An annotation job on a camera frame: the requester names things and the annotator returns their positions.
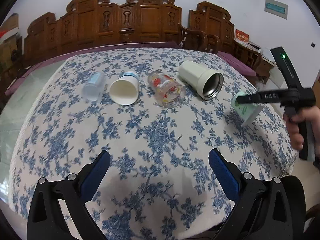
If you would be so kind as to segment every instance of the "silver screw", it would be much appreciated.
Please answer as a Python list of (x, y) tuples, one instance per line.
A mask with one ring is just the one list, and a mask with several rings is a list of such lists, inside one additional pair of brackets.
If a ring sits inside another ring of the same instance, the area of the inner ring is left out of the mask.
[(68, 180), (74, 180), (76, 178), (76, 174), (72, 173), (68, 175)]
[(248, 172), (246, 172), (245, 174), (243, 174), (244, 178), (245, 179), (251, 179), (252, 178), (252, 175)]
[(39, 181), (38, 181), (40, 184), (44, 184), (45, 183), (45, 178), (41, 178), (41, 179), (39, 179)]
[(275, 181), (276, 184), (279, 184), (281, 182), (281, 180), (278, 177), (275, 177), (273, 180)]

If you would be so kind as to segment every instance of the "clear glass cup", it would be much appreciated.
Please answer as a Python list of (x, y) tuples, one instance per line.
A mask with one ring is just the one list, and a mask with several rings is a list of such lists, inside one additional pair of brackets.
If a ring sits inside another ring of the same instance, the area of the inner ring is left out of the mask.
[(159, 70), (148, 76), (148, 83), (155, 92), (158, 103), (167, 108), (178, 106), (186, 96), (184, 86)]

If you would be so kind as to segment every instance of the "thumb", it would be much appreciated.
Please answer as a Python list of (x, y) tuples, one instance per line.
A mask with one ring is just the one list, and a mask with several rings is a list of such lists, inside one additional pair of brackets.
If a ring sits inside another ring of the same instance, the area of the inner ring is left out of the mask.
[(309, 121), (313, 122), (320, 119), (320, 109), (316, 106), (305, 107), (299, 110), (298, 114), (293, 116), (291, 120), (293, 122)]

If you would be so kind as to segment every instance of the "blue floral pattern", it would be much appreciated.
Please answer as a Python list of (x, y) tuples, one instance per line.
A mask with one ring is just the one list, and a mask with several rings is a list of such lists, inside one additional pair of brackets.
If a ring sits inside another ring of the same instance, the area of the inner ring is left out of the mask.
[[(203, 101), (185, 84), (183, 103), (165, 109), (155, 101), (148, 74), (159, 69), (184, 83), (178, 67), (185, 60), (221, 71), (223, 88)], [(133, 105), (115, 104), (108, 90), (96, 103), (81, 98), (91, 73), (103, 71), (110, 85), (128, 70), (140, 78)], [(260, 179), (291, 173), (295, 161), (284, 123), (270, 106), (241, 127), (231, 107), (239, 90), (255, 91), (209, 53), (144, 48), (70, 58), (46, 84), (21, 129), (10, 173), (10, 207), (27, 218), (40, 177), (53, 181), (78, 173), (104, 149), (111, 165), (86, 206), (108, 239), (175, 240), (209, 229), (233, 207), (209, 166), (212, 148)], [(72, 218), (62, 209), (69, 224)]]

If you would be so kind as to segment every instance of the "carved wooden backrest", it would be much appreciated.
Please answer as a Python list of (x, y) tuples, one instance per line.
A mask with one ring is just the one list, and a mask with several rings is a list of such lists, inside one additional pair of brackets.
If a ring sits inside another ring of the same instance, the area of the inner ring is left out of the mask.
[(25, 38), (24, 59), (32, 65), (65, 53), (127, 42), (181, 41), (181, 10), (174, 0), (72, 0), (56, 20), (46, 13)]
[(196, 11), (189, 11), (189, 28), (216, 35), (221, 40), (221, 50), (232, 51), (234, 25), (230, 22), (229, 12), (220, 6), (209, 2), (201, 2)]

